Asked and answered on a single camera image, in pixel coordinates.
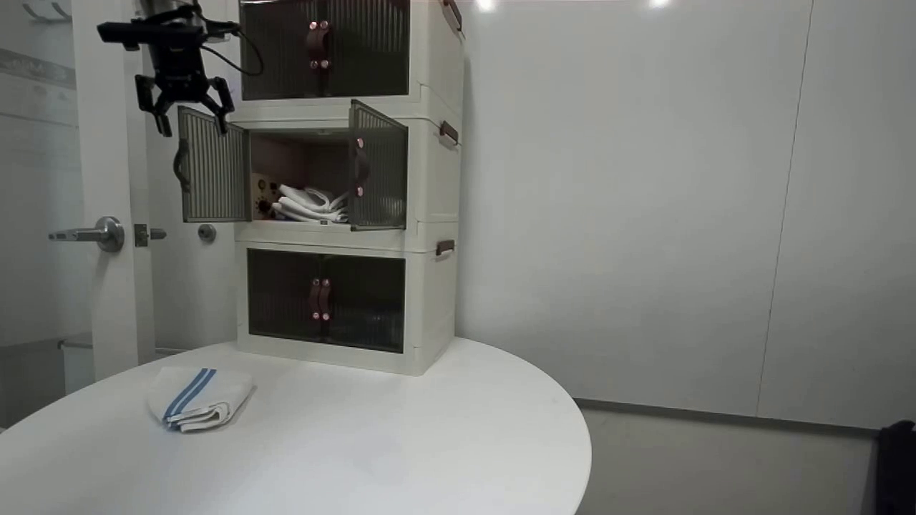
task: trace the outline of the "door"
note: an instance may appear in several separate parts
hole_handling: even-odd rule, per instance
[[[352,100],[352,200],[345,219],[355,229],[404,229],[405,224],[405,141],[397,120]]]
[[[211,116],[178,110],[173,177],[185,224],[248,220],[245,136],[228,124],[219,136]]]
[[[72,25],[32,24],[20,4],[0,11],[25,34],[0,50],[0,427],[150,356],[148,249],[133,246],[145,209],[136,54],[95,31],[133,11],[63,7]]]
[[[325,342],[404,353],[404,260],[331,259],[325,266]]]
[[[286,342],[322,339],[325,259],[248,249],[248,333]]]

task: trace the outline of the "drawer front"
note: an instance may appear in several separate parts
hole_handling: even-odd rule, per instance
[[[405,224],[405,141],[397,120],[352,103],[352,203],[345,220],[357,229],[404,229]]]
[[[236,126],[219,136],[213,118],[181,106],[172,167],[185,224],[248,220],[245,136]]]
[[[405,96],[408,0],[244,0],[239,24],[245,100]]]
[[[404,353],[404,260],[248,249],[248,334]]]

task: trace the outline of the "white wall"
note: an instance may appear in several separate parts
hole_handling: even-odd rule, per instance
[[[586,410],[591,480],[577,515],[869,515],[863,436]]]
[[[53,0],[29,0],[39,14],[53,14],[52,4]],[[73,67],[72,25],[33,25],[22,11],[22,0],[0,4],[0,50],[16,50],[57,67]]]
[[[33,25],[0,4],[0,347],[89,330],[89,246],[52,246],[83,226],[67,25]]]
[[[461,333],[577,399],[913,417],[916,4],[653,7],[465,10]]]

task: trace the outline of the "white round table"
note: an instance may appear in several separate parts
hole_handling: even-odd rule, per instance
[[[172,436],[159,366],[256,383],[231,427]],[[5,515],[574,515],[591,463],[571,399],[535,366],[455,342],[421,379],[228,343],[105,379],[0,436]]]

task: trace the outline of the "black device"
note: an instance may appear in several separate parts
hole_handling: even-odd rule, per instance
[[[159,136],[172,136],[168,110],[173,103],[202,103],[226,136],[226,116],[234,111],[234,103],[222,78],[205,78],[201,50],[209,40],[236,37],[236,24],[205,21],[201,7],[189,4],[145,21],[99,24],[96,34],[129,51],[148,47],[155,78],[136,74],[136,103],[155,118]]]
[[[916,423],[898,420],[879,433],[876,515],[916,513]]]

